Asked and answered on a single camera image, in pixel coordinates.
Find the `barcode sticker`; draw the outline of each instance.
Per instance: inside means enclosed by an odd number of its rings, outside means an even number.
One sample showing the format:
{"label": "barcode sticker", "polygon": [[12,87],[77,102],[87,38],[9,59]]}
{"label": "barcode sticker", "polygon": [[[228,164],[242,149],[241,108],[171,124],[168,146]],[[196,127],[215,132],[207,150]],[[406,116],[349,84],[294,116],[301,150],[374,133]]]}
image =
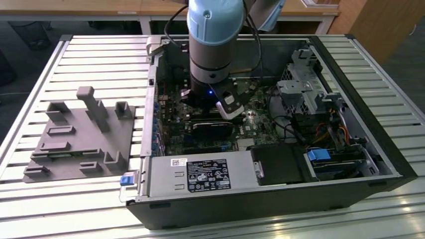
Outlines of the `barcode sticker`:
{"label": "barcode sticker", "polygon": [[188,162],[187,158],[172,158],[172,167],[173,166],[185,166]]}

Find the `black plastic cover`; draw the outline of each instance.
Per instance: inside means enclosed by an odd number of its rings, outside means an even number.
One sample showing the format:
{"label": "black plastic cover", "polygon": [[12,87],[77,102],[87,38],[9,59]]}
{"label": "black plastic cover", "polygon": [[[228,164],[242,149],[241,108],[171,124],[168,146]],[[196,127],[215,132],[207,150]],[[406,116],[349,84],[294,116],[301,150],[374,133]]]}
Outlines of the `black plastic cover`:
{"label": "black plastic cover", "polygon": [[292,144],[258,145],[250,148],[250,155],[262,168],[260,186],[313,181],[300,147]]}

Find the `blue latch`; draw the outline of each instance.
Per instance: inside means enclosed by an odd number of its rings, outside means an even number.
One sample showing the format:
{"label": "blue latch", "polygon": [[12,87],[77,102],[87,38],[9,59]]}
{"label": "blue latch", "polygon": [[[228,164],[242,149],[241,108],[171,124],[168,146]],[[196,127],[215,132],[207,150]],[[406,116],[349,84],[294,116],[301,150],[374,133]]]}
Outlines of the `blue latch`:
{"label": "blue latch", "polygon": [[306,153],[306,155],[310,161],[330,159],[330,155],[326,149],[313,149]]}
{"label": "blue latch", "polygon": [[120,185],[121,186],[135,185],[135,176],[121,176]]}

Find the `black cable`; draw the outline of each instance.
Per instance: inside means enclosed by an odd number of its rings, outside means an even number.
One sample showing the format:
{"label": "black cable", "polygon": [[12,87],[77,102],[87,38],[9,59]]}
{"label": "black cable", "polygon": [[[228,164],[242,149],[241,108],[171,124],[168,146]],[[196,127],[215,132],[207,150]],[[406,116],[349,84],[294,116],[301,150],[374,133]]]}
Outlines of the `black cable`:
{"label": "black cable", "polygon": [[169,41],[180,47],[180,45],[175,42],[175,40],[172,40],[171,36],[168,35],[168,28],[169,25],[172,24],[172,22],[175,21],[176,16],[180,14],[180,12],[183,12],[185,9],[188,8],[188,5],[183,6],[183,8],[175,13],[175,15],[172,16],[172,18],[168,20],[165,27],[164,27],[164,34],[167,36],[167,38],[169,39]]}
{"label": "black cable", "polygon": [[244,2],[244,9],[245,9],[245,14],[246,14],[246,19],[245,19],[245,22],[246,22],[246,26],[252,32],[252,35],[253,35],[253,38],[257,42],[257,46],[258,46],[258,61],[257,61],[257,64],[256,66],[250,69],[250,71],[256,70],[260,66],[260,69],[261,69],[261,78],[262,78],[262,48],[261,48],[261,40],[260,40],[260,34],[258,34],[258,29],[253,23],[253,20],[252,20],[252,17],[248,13],[248,8],[246,8],[246,4],[245,4],[245,1],[242,0]]}

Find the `motherboard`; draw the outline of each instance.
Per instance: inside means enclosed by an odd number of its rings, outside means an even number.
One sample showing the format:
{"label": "motherboard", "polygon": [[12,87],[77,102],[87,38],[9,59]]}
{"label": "motherboard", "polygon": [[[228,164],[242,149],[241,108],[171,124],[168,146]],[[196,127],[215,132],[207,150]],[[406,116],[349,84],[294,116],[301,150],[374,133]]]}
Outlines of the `motherboard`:
{"label": "motherboard", "polygon": [[[244,92],[250,79],[234,79],[234,87]],[[180,92],[188,88],[188,81],[159,86],[163,137],[165,155],[244,151],[253,145],[278,142],[276,125],[268,116],[266,89],[254,92],[245,111],[234,119],[225,121],[217,109],[199,109],[181,102]]]}

